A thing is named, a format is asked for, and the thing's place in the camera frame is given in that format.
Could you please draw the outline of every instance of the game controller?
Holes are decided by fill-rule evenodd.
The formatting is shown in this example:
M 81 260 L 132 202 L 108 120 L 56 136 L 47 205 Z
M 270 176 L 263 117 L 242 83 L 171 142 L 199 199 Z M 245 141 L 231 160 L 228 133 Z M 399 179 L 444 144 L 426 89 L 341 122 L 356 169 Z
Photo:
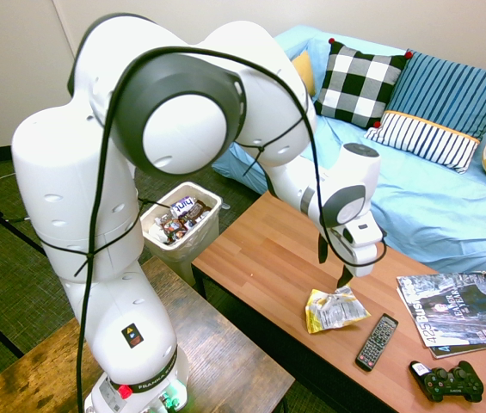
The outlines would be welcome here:
M 460 361 L 449 372 L 441 367 L 430 370 L 418 361 L 411 361 L 409 370 L 428 400 L 440 402 L 444 396 L 464 396 L 469 402 L 482 401 L 483 383 L 467 361 Z

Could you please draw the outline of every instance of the warning label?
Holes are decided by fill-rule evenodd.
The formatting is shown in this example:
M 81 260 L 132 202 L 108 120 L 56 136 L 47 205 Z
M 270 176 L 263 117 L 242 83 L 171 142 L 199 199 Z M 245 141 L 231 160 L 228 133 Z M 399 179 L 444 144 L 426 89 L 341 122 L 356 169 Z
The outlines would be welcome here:
M 136 324 L 132 323 L 122 330 L 122 335 L 126 338 L 130 348 L 136 347 L 143 341 L 143 337 L 139 334 Z

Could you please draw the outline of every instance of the white wall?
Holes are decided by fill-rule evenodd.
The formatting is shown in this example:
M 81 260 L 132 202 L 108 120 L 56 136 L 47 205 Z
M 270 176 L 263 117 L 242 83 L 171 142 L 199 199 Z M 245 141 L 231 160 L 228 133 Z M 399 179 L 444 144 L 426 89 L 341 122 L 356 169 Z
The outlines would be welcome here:
M 0 146 L 30 114 L 68 102 L 72 61 L 51 2 L 0 2 Z
M 145 15 L 189 43 L 233 20 L 271 35 L 297 24 L 486 69 L 486 0 L 55 0 L 76 50 L 85 28 L 118 11 Z
M 307 24 L 486 69 L 486 0 L 0 2 L 0 146 L 26 116 L 68 101 L 71 51 L 91 22 L 121 11 L 145 15 L 188 43 L 234 20 L 261 24 L 271 35 Z

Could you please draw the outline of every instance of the blue sofa cover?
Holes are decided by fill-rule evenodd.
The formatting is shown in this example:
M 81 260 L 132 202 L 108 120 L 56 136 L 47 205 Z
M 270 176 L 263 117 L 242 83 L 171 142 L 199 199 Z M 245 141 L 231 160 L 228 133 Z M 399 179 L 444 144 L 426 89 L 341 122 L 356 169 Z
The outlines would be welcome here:
M 304 50 L 310 54 L 317 90 L 314 100 L 323 84 L 331 37 L 365 53 L 405 53 L 306 26 L 280 34 L 276 40 L 288 58 L 294 59 Z M 388 233 L 386 243 L 438 272 L 486 271 L 486 174 L 481 165 L 486 133 L 470 168 L 460 175 L 408 152 L 365 139 L 365 131 L 341 120 L 317 116 L 318 158 L 322 167 L 332 167 L 341 145 L 349 142 L 371 146 L 380 154 L 382 163 L 372 197 L 372 214 Z M 310 147 L 303 156 L 312 160 Z M 233 144 L 212 167 L 263 194 L 267 184 L 258 165 L 243 175 L 252 162 L 240 146 Z

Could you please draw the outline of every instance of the white trash bin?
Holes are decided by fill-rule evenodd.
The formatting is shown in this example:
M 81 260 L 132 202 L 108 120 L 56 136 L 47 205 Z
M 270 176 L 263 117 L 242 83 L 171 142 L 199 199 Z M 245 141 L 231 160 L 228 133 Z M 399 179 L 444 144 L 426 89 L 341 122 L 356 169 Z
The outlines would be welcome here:
M 155 218 L 162 217 L 166 211 L 163 206 L 153 205 L 140 218 L 145 246 L 151 254 L 160 258 L 184 281 L 192 286 L 195 281 L 191 262 L 210 245 L 219 235 L 219 209 L 222 199 L 193 182 L 184 182 L 172 189 L 158 202 L 164 205 L 172 205 L 185 196 L 193 196 L 201 200 L 212 210 L 182 239 L 171 245 L 161 243 L 149 235 L 149 229 L 155 224 Z

